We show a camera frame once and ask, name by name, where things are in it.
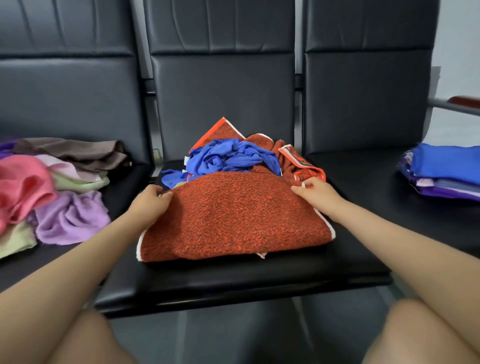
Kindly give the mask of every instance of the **leg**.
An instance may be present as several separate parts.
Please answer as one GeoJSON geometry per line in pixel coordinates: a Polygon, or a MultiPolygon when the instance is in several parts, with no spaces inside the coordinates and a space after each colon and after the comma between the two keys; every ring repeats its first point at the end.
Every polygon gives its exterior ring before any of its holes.
{"type": "Polygon", "coordinates": [[[48,364],[132,364],[136,360],[115,339],[110,323],[95,310],[82,311],[48,364]]]}
{"type": "Polygon", "coordinates": [[[478,364],[480,356],[426,304],[404,299],[390,310],[364,364],[478,364]]]}

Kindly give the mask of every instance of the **black leather chair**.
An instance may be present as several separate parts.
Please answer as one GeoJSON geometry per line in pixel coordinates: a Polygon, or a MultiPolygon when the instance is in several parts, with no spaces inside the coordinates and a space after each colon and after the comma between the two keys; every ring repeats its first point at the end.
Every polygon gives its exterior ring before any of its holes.
{"type": "MultiPolygon", "coordinates": [[[[102,190],[112,219],[153,171],[130,2],[0,1],[0,137],[121,140],[133,166],[102,190]]],[[[0,260],[0,291],[72,249],[0,260]]]]}
{"type": "MultiPolygon", "coordinates": [[[[244,135],[293,141],[294,1],[145,0],[165,167],[222,116],[244,135]]],[[[96,301],[145,314],[389,283],[389,270],[340,226],[326,246],[143,264],[135,247],[96,301]]]]}
{"type": "Polygon", "coordinates": [[[306,158],[352,202],[480,256],[479,204],[421,196],[396,172],[422,140],[439,1],[304,4],[306,158]]]}

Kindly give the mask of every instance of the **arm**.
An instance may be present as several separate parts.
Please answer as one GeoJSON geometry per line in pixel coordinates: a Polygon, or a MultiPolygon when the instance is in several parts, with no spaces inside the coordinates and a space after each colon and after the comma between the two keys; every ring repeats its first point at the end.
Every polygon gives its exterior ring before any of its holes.
{"type": "Polygon", "coordinates": [[[310,178],[292,190],[345,226],[480,353],[480,260],[389,222],[310,178]]]}
{"type": "Polygon", "coordinates": [[[150,185],[97,235],[0,294],[0,363],[43,363],[127,247],[168,208],[150,185]]]}

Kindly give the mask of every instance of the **hand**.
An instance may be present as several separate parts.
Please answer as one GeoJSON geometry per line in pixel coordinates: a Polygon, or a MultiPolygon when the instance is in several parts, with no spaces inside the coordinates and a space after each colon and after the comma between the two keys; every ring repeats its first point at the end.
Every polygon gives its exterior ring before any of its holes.
{"type": "Polygon", "coordinates": [[[173,192],[168,191],[164,194],[162,187],[150,184],[132,201],[127,214],[130,218],[141,224],[143,229],[152,225],[170,205],[173,192]]]}
{"type": "Polygon", "coordinates": [[[337,221],[337,212],[341,206],[348,202],[330,184],[319,180],[317,177],[307,179],[305,185],[312,186],[312,188],[292,186],[291,189],[318,211],[329,216],[333,221],[337,221]]]}

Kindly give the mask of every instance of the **chair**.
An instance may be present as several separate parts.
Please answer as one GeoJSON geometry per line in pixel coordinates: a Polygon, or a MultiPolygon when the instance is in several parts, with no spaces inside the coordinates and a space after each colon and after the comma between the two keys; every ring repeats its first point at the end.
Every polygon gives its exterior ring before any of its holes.
{"type": "MultiPolygon", "coordinates": [[[[112,219],[153,171],[130,2],[0,2],[0,136],[121,140],[133,166],[102,189],[112,219]]],[[[0,291],[72,249],[39,245],[0,260],[0,291]]]]}
{"type": "Polygon", "coordinates": [[[439,1],[304,5],[306,158],[350,201],[480,256],[478,203],[419,195],[396,172],[422,140],[439,1]]]}
{"type": "MultiPolygon", "coordinates": [[[[244,135],[293,141],[294,1],[145,0],[165,169],[222,116],[244,135]]],[[[109,317],[294,296],[391,282],[345,229],[309,249],[139,263],[135,246],[96,300],[109,317]]]]}

